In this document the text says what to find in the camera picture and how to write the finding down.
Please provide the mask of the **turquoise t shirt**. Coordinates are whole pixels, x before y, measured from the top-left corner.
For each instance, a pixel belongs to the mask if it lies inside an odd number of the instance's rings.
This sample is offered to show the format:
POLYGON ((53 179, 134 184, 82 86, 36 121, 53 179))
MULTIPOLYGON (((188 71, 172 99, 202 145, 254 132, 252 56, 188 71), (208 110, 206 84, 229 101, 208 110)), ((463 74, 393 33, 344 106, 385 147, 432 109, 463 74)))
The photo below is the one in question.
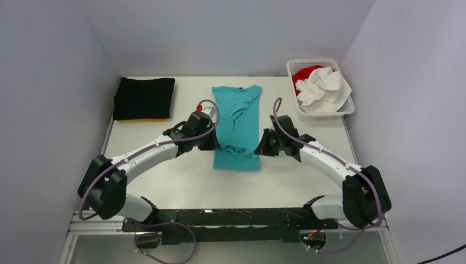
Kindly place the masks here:
POLYGON ((259 145, 259 101, 262 88, 217 86, 212 93, 220 110, 216 136, 220 148, 215 150, 213 168, 240 172, 260 170, 254 153, 259 145))

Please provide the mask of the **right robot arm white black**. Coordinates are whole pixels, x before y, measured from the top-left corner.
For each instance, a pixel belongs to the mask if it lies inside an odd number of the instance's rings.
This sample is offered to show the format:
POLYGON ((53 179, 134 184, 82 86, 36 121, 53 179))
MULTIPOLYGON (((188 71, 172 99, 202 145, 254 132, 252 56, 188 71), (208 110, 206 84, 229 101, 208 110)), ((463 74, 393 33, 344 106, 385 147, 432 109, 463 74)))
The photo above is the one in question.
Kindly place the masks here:
POLYGON ((296 161, 317 169, 342 191, 341 196, 319 195, 303 205, 303 222, 316 228, 324 221, 346 220, 355 229, 381 222, 392 209, 392 202, 380 171, 374 166, 362 167, 326 149, 314 137, 299 135, 287 115, 270 117, 271 129, 264 129, 254 153, 275 157, 284 152, 296 161))

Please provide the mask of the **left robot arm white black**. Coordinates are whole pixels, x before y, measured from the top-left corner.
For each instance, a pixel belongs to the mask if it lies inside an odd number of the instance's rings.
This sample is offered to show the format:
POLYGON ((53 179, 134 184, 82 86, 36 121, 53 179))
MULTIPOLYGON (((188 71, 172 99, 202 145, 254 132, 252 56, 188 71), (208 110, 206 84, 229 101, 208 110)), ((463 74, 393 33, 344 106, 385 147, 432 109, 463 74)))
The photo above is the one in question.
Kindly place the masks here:
POLYGON ((136 221, 145 231, 159 223, 159 209, 149 199, 130 195, 126 187, 136 177, 165 161, 175 159, 193 148, 213 151, 219 148, 215 135, 217 111, 213 107, 198 109, 188 120, 167 129, 150 143, 129 153, 94 158, 78 187, 81 198, 79 217, 88 205, 94 216, 110 219, 122 216, 136 221))

